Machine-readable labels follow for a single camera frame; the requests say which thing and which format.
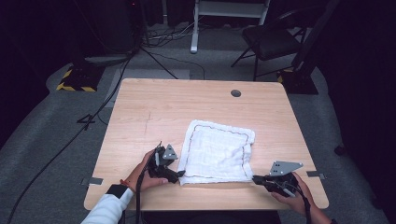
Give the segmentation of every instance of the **stand base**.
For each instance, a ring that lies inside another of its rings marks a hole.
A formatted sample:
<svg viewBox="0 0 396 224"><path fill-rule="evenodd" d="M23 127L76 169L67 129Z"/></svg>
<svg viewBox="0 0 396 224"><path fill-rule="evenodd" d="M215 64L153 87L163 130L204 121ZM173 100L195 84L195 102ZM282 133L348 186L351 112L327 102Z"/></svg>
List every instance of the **stand base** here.
<svg viewBox="0 0 396 224"><path fill-rule="evenodd" d="M88 69L81 69L70 66L56 90L97 91L104 71L104 67L90 66Z"/></svg>
<svg viewBox="0 0 396 224"><path fill-rule="evenodd" d="M311 77L300 77L291 70L279 71L276 76L277 81L282 83L289 94L318 95L318 90Z"/></svg>

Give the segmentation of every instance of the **silver triangular bracket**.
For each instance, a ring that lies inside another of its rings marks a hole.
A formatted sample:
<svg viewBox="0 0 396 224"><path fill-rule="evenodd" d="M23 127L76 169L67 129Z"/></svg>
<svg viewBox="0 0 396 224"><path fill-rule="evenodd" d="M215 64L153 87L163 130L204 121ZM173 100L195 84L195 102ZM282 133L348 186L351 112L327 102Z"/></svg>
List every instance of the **silver triangular bracket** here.
<svg viewBox="0 0 396 224"><path fill-rule="evenodd" d="M164 160L177 160L177 154L171 145L166 147L165 152L163 153Z"/></svg>
<svg viewBox="0 0 396 224"><path fill-rule="evenodd" d="M270 176L286 175L301 167L303 167L303 164L300 162L274 161L270 171Z"/></svg>

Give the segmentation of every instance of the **towel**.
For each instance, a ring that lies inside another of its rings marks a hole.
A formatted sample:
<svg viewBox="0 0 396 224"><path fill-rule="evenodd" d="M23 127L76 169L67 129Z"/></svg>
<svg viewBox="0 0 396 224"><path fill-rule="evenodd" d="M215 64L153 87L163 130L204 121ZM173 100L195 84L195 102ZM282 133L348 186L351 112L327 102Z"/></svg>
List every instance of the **towel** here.
<svg viewBox="0 0 396 224"><path fill-rule="evenodd" d="M178 171L180 185L249 182L249 161L255 133L250 129L193 120L186 132Z"/></svg>

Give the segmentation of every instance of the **hand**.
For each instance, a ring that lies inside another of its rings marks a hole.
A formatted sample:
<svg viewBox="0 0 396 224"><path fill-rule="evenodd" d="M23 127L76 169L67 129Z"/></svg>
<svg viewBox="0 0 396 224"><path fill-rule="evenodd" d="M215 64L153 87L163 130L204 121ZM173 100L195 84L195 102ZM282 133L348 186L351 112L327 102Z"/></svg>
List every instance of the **hand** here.
<svg viewBox="0 0 396 224"><path fill-rule="evenodd" d="M311 207L316 207L314 203L314 199L312 198L311 191L309 190L308 186L305 184L305 182L300 178L299 175L293 172L293 175L296 177L298 184L300 185L301 190L303 191L303 194L305 197L308 199L309 203L311 204ZM276 192L271 192L271 195L277 199L280 203L285 203L287 204L292 210L300 213L301 215L305 216L305 207L304 207L304 200L303 197L299 192L295 192L296 197L284 197Z"/></svg>
<svg viewBox="0 0 396 224"><path fill-rule="evenodd" d="M146 163L148 162L151 154L154 152L154 149L146 153L145 157L143 160L137 164L137 166L134 168L134 170L131 172L131 174L128 176L128 178L125 179L125 181L129 184L130 189L133 192L136 192L136 184L137 184L137 179L139 178L140 174L142 173L142 170L144 169ZM160 186L163 184L168 183L168 180L166 178L151 178L149 176L149 171L145 172L145 176L143 178L142 185L140 187L140 191L143 191L148 188Z"/></svg>

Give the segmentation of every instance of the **gray carpet floor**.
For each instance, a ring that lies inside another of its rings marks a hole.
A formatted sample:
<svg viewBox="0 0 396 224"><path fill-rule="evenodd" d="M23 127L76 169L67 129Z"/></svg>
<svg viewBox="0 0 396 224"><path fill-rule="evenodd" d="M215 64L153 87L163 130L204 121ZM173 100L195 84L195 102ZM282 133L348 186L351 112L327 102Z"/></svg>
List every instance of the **gray carpet floor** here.
<svg viewBox="0 0 396 224"><path fill-rule="evenodd" d="M149 29L163 32L162 26ZM190 79L252 80L253 59L245 59L236 67L230 67L246 47L240 29L202 30L196 54L190 53L190 44L191 36L186 35L163 47L146 50L164 56L153 55L169 70L187 70ZM260 70L277 68L290 59L261 63ZM25 118L0 150L0 223L7 223L14 203L27 184L82 127L76 121L95 113L103 103L115 74L120 71L120 64L107 67L97 92L56 91L68 66L66 64L49 77L49 96ZM141 50L127 69L162 70ZM158 77L170 78L166 73ZM327 176L322 183L330 206L324 212L339 223L388 223L384 213L372 206L370 187L353 161L333 152L342 143L337 118L323 75L316 69L312 78L319 95L293 94L289 99L314 163L318 171ZM269 75L259 81L276 81L276 77ZM27 190L12 223L79 223L84 219L89 211L83 207L86 186L80 182L92 175L111 112L111 106L105 107L99 113L102 121L95 118L95 123L90 124L88 130L48 166ZM293 211L279 211L279 214L282 223L305 223L304 217ZM127 223L134 223L133 215L127 213Z"/></svg>

